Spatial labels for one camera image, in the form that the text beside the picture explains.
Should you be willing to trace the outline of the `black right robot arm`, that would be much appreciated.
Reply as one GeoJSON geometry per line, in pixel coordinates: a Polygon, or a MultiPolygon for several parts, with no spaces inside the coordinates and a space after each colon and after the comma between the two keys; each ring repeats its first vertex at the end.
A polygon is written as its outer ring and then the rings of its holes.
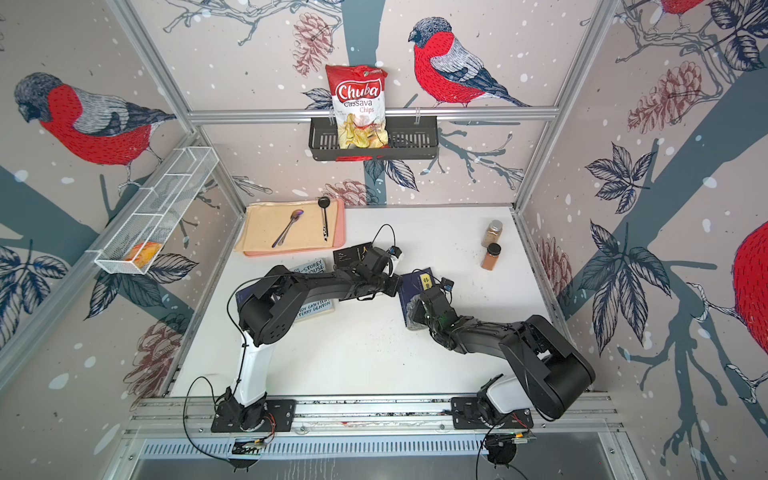
{"type": "Polygon", "coordinates": [[[434,286],[409,301],[405,325],[428,330],[449,351],[508,362],[513,376],[499,375],[478,392],[481,417],[490,425],[530,407],[549,420],[559,419],[596,380],[585,357],[541,315],[513,323],[482,321],[458,314],[434,286]]]}

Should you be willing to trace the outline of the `red Chuba chips bag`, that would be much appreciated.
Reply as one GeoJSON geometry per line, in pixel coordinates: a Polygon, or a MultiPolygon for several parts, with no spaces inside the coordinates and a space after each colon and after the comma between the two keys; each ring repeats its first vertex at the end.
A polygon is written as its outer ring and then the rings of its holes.
{"type": "Polygon", "coordinates": [[[340,149],[389,146],[386,130],[387,73],[366,65],[326,65],[340,149]]]}

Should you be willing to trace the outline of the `black ladle spoon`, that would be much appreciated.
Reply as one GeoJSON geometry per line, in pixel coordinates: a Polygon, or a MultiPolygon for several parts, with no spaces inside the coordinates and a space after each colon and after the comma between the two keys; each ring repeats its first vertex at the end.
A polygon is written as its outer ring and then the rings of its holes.
{"type": "Polygon", "coordinates": [[[328,196],[322,196],[318,199],[317,204],[321,210],[322,214],[322,231],[323,231],[323,239],[325,241],[328,241],[329,239],[329,222],[328,222],[328,215],[327,215],[327,209],[330,207],[331,199],[328,196]]]}

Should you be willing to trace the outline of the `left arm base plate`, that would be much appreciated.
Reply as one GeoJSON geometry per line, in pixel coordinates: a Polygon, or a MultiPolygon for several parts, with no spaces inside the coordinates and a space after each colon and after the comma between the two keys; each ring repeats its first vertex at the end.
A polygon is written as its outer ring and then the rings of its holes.
{"type": "Polygon", "coordinates": [[[296,401],[292,399],[257,400],[243,406],[234,397],[219,401],[215,407],[213,433],[289,432],[292,427],[296,401]]]}

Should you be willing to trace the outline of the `black wall basket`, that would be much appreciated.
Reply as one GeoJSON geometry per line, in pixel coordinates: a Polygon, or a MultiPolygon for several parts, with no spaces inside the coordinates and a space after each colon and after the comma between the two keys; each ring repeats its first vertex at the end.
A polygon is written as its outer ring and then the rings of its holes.
{"type": "Polygon", "coordinates": [[[316,161],[353,162],[367,160],[431,160],[439,141],[435,117],[388,117],[388,143],[380,148],[340,147],[334,120],[313,118],[308,147],[316,161]]]}

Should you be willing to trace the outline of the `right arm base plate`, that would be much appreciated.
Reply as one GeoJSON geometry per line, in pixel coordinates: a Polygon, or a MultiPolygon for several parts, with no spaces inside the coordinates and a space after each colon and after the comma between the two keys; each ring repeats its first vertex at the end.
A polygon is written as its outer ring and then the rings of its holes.
{"type": "Polygon", "coordinates": [[[477,397],[452,397],[450,414],[456,430],[490,429],[491,427],[529,430],[534,426],[529,409],[502,413],[488,400],[477,397]]]}

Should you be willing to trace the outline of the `orange spice jar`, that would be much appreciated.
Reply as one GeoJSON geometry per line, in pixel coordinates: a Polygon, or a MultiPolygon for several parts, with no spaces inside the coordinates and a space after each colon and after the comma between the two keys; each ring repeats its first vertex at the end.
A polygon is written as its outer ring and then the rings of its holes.
{"type": "Polygon", "coordinates": [[[502,248],[498,243],[489,243],[486,247],[486,254],[481,263],[481,267],[485,270],[492,271],[496,266],[501,250],[502,248]]]}

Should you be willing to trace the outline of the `black portrait cover book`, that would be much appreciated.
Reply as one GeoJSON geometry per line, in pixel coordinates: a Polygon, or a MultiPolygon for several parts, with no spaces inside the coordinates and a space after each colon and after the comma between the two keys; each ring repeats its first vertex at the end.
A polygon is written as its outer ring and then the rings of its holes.
{"type": "Polygon", "coordinates": [[[351,267],[361,262],[372,247],[371,242],[365,242],[353,246],[344,247],[333,251],[333,264],[335,269],[351,267]]]}

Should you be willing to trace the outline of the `beige spice jar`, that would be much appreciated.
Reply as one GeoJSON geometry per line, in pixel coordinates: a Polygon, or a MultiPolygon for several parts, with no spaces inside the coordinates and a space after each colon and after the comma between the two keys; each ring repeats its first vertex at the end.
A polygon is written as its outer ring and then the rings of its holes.
{"type": "Polygon", "coordinates": [[[487,248],[490,244],[497,243],[503,232],[503,228],[503,223],[500,220],[492,220],[485,230],[481,241],[482,247],[487,248]]]}

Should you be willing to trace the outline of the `iridescent purple spoon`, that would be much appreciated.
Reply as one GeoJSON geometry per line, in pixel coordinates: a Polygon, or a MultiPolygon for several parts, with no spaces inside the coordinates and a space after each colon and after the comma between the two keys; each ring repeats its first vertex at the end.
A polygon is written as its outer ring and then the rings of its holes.
{"type": "Polygon", "coordinates": [[[272,243],[272,248],[277,248],[278,246],[282,246],[285,242],[285,239],[291,229],[291,227],[301,218],[304,211],[302,209],[294,210],[291,215],[288,224],[283,229],[283,231],[280,233],[280,235],[275,239],[275,241],[272,243]]]}

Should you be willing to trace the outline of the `blue book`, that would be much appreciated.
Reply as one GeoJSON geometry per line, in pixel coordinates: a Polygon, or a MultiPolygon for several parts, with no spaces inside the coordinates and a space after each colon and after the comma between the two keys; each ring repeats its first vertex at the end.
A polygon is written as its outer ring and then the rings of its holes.
{"type": "Polygon", "coordinates": [[[411,273],[401,276],[402,283],[398,290],[398,298],[401,305],[401,311],[404,319],[405,307],[408,301],[417,297],[420,300],[415,321],[422,325],[420,330],[426,329],[426,326],[422,323],[424,317],[424,307],[420,299],[421,294],[434,286],[435,279],[430,268],[415,269],[411,273]]]}
{"type": "Polygon", "coordinates": [[[244,288],[238,290],[235,293],[235,301],[236,301],[237,312],[240,312],[242,310],[242,308],[255,295],[255,289],[256,289],[256,285],[253,284],[253,285],[249,285],[247,287],[244,287],[244,288]]]}

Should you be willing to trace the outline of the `grey striped cloth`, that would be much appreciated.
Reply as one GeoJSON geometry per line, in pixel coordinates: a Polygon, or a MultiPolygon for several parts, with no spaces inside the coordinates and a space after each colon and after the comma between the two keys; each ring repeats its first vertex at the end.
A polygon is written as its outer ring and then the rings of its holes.
{"type": "Polygon", "coordinates": [[[409,330],[417,331],[422,328],[422,325],[415,321],[416,313],[420,305],[420,300],[417,297],[411,298],[406,304],[404,321],[406,328],[409,330]]]}

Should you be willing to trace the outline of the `orange packet in shelf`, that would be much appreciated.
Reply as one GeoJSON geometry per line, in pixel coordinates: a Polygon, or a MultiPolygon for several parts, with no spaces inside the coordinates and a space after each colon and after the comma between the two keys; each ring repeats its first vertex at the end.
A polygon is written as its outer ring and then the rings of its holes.
{"type": "Polygon", "coordinates": [[[128,251],[124,260],[143,270],[152,262],[153,258],[162,248],[163,245],[161,243],[153,241],[139,242],[128,251]]]}

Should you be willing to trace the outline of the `Treehouse colourful paperback book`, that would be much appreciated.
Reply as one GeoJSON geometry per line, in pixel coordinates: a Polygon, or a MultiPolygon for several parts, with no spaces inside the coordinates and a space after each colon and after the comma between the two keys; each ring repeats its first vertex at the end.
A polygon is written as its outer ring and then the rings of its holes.
{"type": "MultiPolygon", "coordinates": [[[[317,258],[311,262],[302,264],[293,269],[296,273],[325,273],[328,265],[325,259],[317,258]]],[[[333,300],[319,300],[311,303],[305,303],[299,310],[295,319],[296,323],[309,320],[320,315],[332,313],[335,311],[333,300]]]]}

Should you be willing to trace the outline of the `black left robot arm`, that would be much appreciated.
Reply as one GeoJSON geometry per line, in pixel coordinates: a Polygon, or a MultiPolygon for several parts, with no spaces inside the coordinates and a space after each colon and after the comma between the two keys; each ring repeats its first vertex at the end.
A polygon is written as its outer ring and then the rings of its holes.
{"type": "Polygon", "coordinates": [[[273,345],[288,333],[306,304],[396,296],[402,280],[394,266],[401,255],[396,245],[387,250],[370,245],[359,259],[330,272],[301,273],[277,265],[253,284],[239,287],[232,298],[243,337],[241,360],[234,384],[215,399],[211,431],[288,431],[295,405],[268,402],[273,345]]]}

